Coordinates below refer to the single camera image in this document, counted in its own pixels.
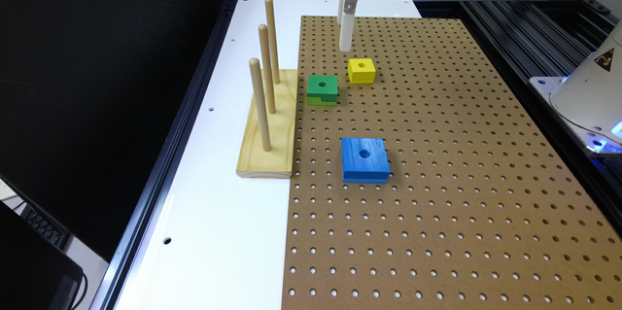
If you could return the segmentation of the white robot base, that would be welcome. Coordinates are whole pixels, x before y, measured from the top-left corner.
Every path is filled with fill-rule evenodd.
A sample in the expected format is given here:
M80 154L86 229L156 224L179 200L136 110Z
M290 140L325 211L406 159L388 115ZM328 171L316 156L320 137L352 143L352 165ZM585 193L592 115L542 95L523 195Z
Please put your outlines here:
M566 77L530 84L593 155L621 154L621 26Z

